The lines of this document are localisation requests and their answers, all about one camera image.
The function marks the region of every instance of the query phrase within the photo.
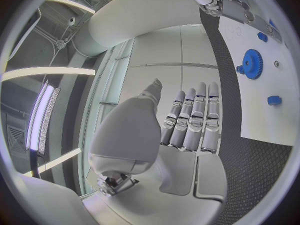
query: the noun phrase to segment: black mesh surface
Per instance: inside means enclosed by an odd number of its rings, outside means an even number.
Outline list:
[[[292,147],[241,137],[242,108],[238,77],[230,52],[219,31],[219,18],[200,10],[218,66],[222,93],[223,162],[228,197],[216,225],[231,225],[268,193],[282,172]]]

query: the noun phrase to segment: black rubber mat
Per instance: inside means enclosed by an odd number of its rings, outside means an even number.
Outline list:
[[[240,88],[233,60],[218,29],[220,18],[202,10],[200,18],[215,55],[222,93],[219,156],[227,176],[228,197],[215,224],[231,225],[268,193],[282,172],[292,147],[241,137]]]

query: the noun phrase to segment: ceiling vent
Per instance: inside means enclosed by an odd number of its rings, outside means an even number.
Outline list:
[[[90,8],[95,7],[98,3],[100,3],[99,0],[83,0]]]
[[[7,141],[10,154],[16,157],[27,159],[24,130],[7,125]]]

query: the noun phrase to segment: light strip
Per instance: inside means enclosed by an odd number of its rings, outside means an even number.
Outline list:
[[[37,151],[39,149],[40,133],[43,124],[44,114],[48,107],[48,103],[54,91],[54,87],[48,85],[38,105],[36,114],[33,120],[33,126],[30,136],[30,149]]]
[[[45,90],[47,88],[48,84],[45,83],[43,85],[43,87],[41,88],[39,95],[35,101],[31,116],[30,116],[30,120],[29,120],[29,125],[28,125],[28,131],[27,131],[27,139],[26,139],[26,150],[28,150],[30,148],[30,141],[31,141],[31,136],[32,136],[32,130],[33,130],[33,125],[34,125],[34,121],[35,121],[35,116],[37,114],[37,110],[39,108],[40,102],[42,100],[42,97],[45,93]]]
[[[75,68],[75,67],[65,67],[65,66],[42,66],[42,67],[27,67],[17,70],[12,70],[3,73],[0,76],[0,80],[6,81],[9,79],[15,79],[24,76],[30,75],[39,75],[39,74],[81,74],[81,75],[95,75],[95,70],[93,69],[84,69],[84,68]]]
[[[40,135],[39,135],[39,144],[38,144],[38,152],[42,155],[45,154],[45,144],[46,144],[48,125],[49,125],[50,117],[52,114],[52,110],[54,108],[55,102],[58,98],[60,91],[61,91],[60,88],[56,88],[53,91],[50,101],[48,103],[46,112],[43,116],[43,121],[42,121]]]
[[[53,168],[54,166],[63,163],[64,161],[76,156],[77,154],[81,153],[80,147],[62,155],[61,157],[54,159],[53,161],[47,162],[46,164],[38,167],[38,173],[45,172],[48,169]],[[24,174],[27,177],[32,177],[32,171],[29,171]]]
[[[62,3],[62,4],[68,4],[74,7],[77,7],[79,9],[85,10],[89,13],[95,14],[95,11],[93,9],[90,9],[87,6],[81,5],[80,3],[71,1],[71,0],[47,0],[47,1],[52,1],[52,2],[58,2],[58,3]]]

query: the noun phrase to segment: robotic hand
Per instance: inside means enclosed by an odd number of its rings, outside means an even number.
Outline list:
[[[195,0],[200,8],[213,17],[224,16],[239,23],[248,24],[282,42],[279,32],[270,24],[265,22],[260,16],[250,12],[250,3],[248,0]]]
[[[131,175],[147,171],[155,162],[161,141],[156,118],[162,84],[158,79],[142,93],[112,110],[95,132],[88,152],[98,187],[113,196],[133,187]]]

